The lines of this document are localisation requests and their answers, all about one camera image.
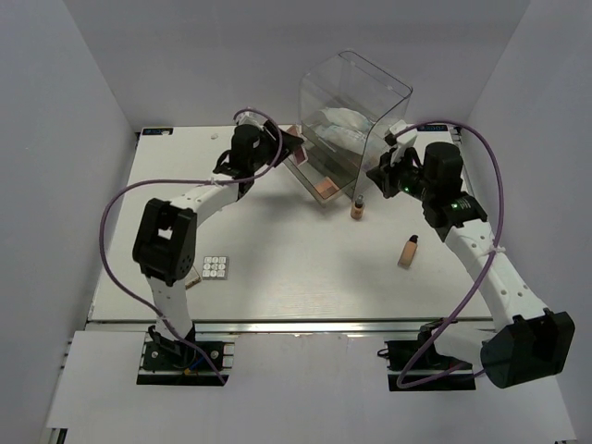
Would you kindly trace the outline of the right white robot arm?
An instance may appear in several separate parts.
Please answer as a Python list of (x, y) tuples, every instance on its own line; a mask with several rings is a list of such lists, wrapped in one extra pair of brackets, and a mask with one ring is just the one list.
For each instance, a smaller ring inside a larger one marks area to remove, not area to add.
[(561, 373), (574, 337), (573, 319), (550, 310), (516, 271), (485, 210), (463, 190), (459, 148), (432, 142), (420, 165), (418, 158), (414, 148), (392, 148), (366, 175), (386, 198), (405, 193), (421, 202), (428, 225), (473, 279), (468, 294), (481, 294), (495, 330), (461, 325), (455, 309), (421, 327), (417, 351), (403, 369), (418, 361), (437, 369), (451, 358), (484, 372), (499, 389)]

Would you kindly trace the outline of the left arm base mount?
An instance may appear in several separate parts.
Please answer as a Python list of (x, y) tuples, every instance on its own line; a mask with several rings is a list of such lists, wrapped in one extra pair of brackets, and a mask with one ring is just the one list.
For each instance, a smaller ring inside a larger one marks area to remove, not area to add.
[(136, 377), (139, 386), (224, 387), (234, 362), (235, 343), (195, 340), (203, 353), (176, 339), (163, 339), (150, 326)]

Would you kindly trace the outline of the white blue tube pouch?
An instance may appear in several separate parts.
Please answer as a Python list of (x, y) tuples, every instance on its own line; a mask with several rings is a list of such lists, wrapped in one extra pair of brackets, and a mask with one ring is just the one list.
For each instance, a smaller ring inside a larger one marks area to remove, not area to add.
[(362, 151), (365, 147), (366, 137), (363, 133), (357, 130), (331, 125), (329, 127), (316, 127), (314, 132), (319, 138), (331, 142), (343, 149)]

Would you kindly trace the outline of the pink eyeshadow palette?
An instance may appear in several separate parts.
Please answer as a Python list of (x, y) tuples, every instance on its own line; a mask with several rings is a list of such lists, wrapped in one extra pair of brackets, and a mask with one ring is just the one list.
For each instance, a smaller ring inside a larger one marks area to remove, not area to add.
[(314, 185), (314, 192), (320, 201), (327, 201), (339, 192), (339, 186), (329, 177), (325, 177)]

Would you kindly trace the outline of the brown compact box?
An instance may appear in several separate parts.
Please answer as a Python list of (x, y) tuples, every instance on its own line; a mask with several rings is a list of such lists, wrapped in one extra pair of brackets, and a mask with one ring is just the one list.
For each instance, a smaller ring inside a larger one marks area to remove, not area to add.
[(189, 290), (195, 285), (199, 284), (201, 281), (201, 275), (195, 268), (193, 268), (184, 279), (185, 289)]

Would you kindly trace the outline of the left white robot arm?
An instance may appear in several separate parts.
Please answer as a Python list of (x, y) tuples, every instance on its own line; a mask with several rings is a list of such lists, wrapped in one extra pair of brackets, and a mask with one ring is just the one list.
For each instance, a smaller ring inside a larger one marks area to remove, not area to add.
[(261, 168), (280, 164), (302, 144), (302, 138), (278, 130), (270, 121), (261, 127), (240, 124), (213, 170), (216, 179), (229, 177), (232, 184), (214, 186), (203, 194), (191, 190), (171, 201), (153, 198), (145, 205), (132, 259), (146, 277), (158, 310), (149, 335), (174, 368), (187, 368), (195, 358), (185, 278), (193, 267), (198, 227), (240, 200)]

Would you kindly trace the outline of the clear acrylic makeup organizer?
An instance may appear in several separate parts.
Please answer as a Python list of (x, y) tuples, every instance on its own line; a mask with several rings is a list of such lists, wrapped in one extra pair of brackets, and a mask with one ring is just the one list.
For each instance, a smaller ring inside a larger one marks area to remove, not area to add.
[(285, 164), (314, 199), (354, 199), (371, 186), (366, 172), (389, 149), (413, 87), (389, 70), (346, 50), (311, 68), (300, 81), (297, 131), (302, 149)]

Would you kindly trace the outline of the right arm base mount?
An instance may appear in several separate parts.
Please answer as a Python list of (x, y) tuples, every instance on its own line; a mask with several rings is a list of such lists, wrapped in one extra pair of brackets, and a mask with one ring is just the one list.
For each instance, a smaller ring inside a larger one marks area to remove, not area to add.
[(389, 391), (428, 392), (476, 390), (473, 367), (456, 358), (437, 354), (434, 346), (431, 346), (431, 348), (417, 360), (411, 370), (404, 377), (404, 383), (411, 384), (420, 379), (448, 371), (456, 365), (460, 365), (461, 368), (447, 376), (416, 387), (400, 388), (397, 385), (397, 380), (404, 366), (429, 339), (430, 333), (436, 328), (436, 325), (422, 326), (414, 339), (387, 340), (385, 345), (376, 352), (376, 356), (382, 358), (386, 363)]

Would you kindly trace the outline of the white cotton pad pack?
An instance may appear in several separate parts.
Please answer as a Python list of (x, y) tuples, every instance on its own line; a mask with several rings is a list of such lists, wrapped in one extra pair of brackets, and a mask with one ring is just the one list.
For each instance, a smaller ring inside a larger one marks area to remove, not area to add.
[(373, 124), (358, 111), (345, 107), (326, 107), (320, 113), (332, 125), (360, 132), (369, 131)]

